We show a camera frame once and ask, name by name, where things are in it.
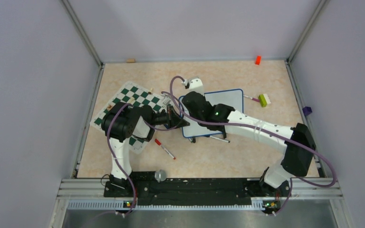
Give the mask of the blue framed whiteboard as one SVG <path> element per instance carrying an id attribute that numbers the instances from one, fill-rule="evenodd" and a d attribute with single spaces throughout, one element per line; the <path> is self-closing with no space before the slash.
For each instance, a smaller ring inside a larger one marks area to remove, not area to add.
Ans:
<path id="1" fill-rule="evenodd" d="M 212 105 L 225 104 L 234 107 L 236 110 L 244 112 L 244 98 L 242 89 L 230 89 L 214 92 L 206 92 L 204 96 Z M 182 135 L 184 138 L 192 138 L 196 141 L 198 137 L 209 137 L 210 135 L 218 138 L 223 138 L 223 133 L 220 131 L 211 131 L 206 127 L 200 126 L 197 122 L 184 117 L 190 123 L 189 126 L 182 127 Z"/>

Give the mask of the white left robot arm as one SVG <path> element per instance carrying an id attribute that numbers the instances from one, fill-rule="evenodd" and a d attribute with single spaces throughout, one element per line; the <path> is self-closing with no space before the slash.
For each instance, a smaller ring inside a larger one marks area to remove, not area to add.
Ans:
<path id="1" fill-rule="evenodd" d="M 130 180 L 130 138 L 149 142 L 155 133 L 155 127 L 160 125 L 167 125 L 167 130 L 172 130 L 189 126 L 190 123 L 179 116 L 170 104 L 165 110 L 156 112 L 149 105 L 133 106 L 118 102 L 103 117 L 101 129 L 105 132 L 112 154 L 109 184 L 115 186 L 115 190 L 121 196 L 130 195 L 134 188 Z"/>

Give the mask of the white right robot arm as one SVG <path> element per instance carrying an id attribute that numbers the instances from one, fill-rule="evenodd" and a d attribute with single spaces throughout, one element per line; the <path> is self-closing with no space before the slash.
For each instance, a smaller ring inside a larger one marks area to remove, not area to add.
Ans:
<path id="1" fill-rule="evenodd" d="M 211 104 L 205 96 L 189 92 L 181 99 L 190 117 L 210 131 L 223 135 L 234 134 L 267 144 L 282 153 L 282 158 L 269 166 L 260 179 L 260 191 L 272 196 L 281 184 L 292 177 L 308 174 L 315 142 L 308 127 L 298 123 L 295 127 L 272 124 L 250 117 L 226 104 Z"/>

